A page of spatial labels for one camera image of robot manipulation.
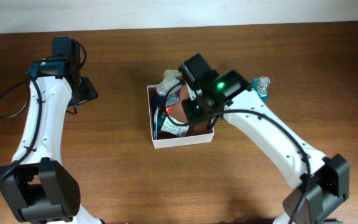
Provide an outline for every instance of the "wood grain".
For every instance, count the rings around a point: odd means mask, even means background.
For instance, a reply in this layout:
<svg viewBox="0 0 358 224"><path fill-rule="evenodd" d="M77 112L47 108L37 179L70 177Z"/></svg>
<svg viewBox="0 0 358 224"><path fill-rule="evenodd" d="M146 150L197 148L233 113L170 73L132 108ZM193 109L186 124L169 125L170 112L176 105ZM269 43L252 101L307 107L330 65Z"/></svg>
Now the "wood grain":
<svg viewBox="0 0 358 224"><path fill-rule="evenodd" d="M99 98L66 115L62 161L84 207L107 223L218 223L273 218L291 192L275 166L225 121L210 144L155 150L146 86L201 52L219 72L267 75L268 106L329 157L351 163L351 194L331 217L358 223L358 22L105 30L0 35L0 93L31 61L70 36L88 51L81 74ZM24 102L24 89L1 112ZM19 144L26 114L0 120L0 166ZM15 223L0 194L0 222Z"/></svg>

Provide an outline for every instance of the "teal object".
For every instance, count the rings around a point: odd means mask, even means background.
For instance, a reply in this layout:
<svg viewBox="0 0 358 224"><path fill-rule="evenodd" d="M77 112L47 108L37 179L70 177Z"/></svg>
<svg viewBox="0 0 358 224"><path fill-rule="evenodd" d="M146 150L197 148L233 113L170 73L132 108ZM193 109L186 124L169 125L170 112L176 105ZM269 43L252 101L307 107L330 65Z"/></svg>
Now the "teal object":
<svg viewBox="0 0 358 224"><path fill-rule="evenodd" d="M252 81L253 89L258 93L263 102L266 102L267 98L269 97L269 93L267 92L267 87L269 84L270 79L268 77L255 78Z"/></svg>

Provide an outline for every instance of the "white label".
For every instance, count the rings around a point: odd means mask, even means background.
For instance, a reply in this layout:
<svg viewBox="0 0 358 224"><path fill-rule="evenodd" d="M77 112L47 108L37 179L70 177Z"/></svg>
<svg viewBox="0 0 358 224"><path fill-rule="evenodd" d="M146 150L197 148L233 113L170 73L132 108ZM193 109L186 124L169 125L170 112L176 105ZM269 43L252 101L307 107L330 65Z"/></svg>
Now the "white label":
<svg viewBox="0 0 358 224"><path fill-rule="evenodd" d="M170 116L170 118L175 123L184 124L183 122L180 122L180 121L176 120L175 118L172 118L171 116ZM165 132L174 134L178 137L185 137L188 130L189 130L189 126L176 126L168 118L165 118L165 121L161 127L161 131L165 131Z"/></svg>

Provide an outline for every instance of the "open box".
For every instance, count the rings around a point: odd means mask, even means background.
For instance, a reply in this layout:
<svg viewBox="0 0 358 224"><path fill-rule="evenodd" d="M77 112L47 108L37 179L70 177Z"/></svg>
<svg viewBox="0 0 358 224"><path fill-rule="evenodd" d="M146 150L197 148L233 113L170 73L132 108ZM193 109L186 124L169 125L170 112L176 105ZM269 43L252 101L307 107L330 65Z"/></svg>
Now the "open box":
<svg viewBox="0 0 358 224"><path fill-rule="evenodd" d="M214 137L214 129L212 129L209 133L199 134L194 136L186 136L186 137L176 137L170 134L163 135L161 139L154 140L153 139L153 119L155 111L150 105L151 99L157 94L156 91L157 85L149 85L147 86L147 98L149 100L149 119L150 119L150 136L153 141L153 145L155 149L160 149L164 147L175 147L175 146L186 146L190 144L199 144L211 142Z"/></svg>

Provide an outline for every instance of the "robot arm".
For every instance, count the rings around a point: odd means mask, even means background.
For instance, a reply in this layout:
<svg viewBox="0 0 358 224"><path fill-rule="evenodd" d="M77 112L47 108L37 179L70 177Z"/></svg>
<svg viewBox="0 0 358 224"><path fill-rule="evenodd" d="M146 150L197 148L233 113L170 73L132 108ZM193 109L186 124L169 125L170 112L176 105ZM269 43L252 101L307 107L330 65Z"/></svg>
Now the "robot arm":
<svg viewBox="0 0 358 224"><path fill-rule="evenodd" d="M293 220L296 223L322 223L348 199L347 161L339 154L329 159L302 140L237 72L219 76L201 55L186 61L179 71L191 96L182 101L189 124L223 115L260 147L294 189L283 202L285 212L274 223L290 223L293 213L298 214Z"/></svg>
<svg viewBox="0 0 358 224"><path fill-rule="evenodd" d="M63 168L60 156L67 107L73 106L76 113L77 105L98 97L89 79L79 75L85 62L80 63L80 47L68 37L53 39L52 57L34 61L29 69L28 76L34 80L30 83L29 112L12 162L29 150L41 103L37 139L30 154L0 183L0 191L19 222L104 223L80 205L79 185ZM0 177L10 168L0 167ZM39 184L31 184L35 178Z"/></svg>

